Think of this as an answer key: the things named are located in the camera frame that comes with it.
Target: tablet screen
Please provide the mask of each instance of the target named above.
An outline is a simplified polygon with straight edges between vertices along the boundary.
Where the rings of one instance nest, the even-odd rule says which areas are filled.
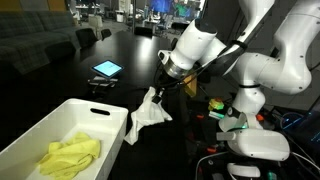
[[[94,66],[93,69],[99,72],[101,75],[111,77],[115,75],[117,72],[119,72],[120,70],[122,70],[122,67],[115,64],[114,62],[105,61],[101,64]]]

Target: yellow towel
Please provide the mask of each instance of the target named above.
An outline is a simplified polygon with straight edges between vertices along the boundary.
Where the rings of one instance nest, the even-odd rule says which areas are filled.
[[[100,141],[78,132],[66,143],[50,143],[48,154],[38,162],[40,173],[56,180],[69,180],[87,168],[99,154]]]

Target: white cloth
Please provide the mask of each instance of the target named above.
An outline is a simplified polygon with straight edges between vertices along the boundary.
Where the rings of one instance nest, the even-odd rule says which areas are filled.
[[[124,137],[124,140],[131,145],[137,142],[139,131],[143,126],[172,120],[171,116],[161,107],[161,101],[158,104],[152,102],[155,94],[155,89],[150,87],[143,98],[141,106],[131,113],[132,127],[126,137]]]

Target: white plastic bin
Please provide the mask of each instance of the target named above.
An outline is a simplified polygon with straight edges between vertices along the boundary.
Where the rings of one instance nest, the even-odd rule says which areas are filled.
[[[123,22],[124,11],[116,10],[117,22]]]
[[[93,113],[92,109],[110,114]],[[0,179],[52,179],[42,176],[36,163],[47,153],[50,142],[65,142],[78,131],[99,139],[101,151],[100,157],[74,179],[107,179],[125,135],[127,115],[125,108],[67,100],[0,153]]]

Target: tablet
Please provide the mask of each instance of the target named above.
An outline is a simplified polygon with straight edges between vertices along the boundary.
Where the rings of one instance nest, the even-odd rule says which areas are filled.
[[[123,67],[110,60],[106,60],[100,64],[93,66],[91,69],[105,78],[111,78],[112,76],[118,74],[123,69]]]

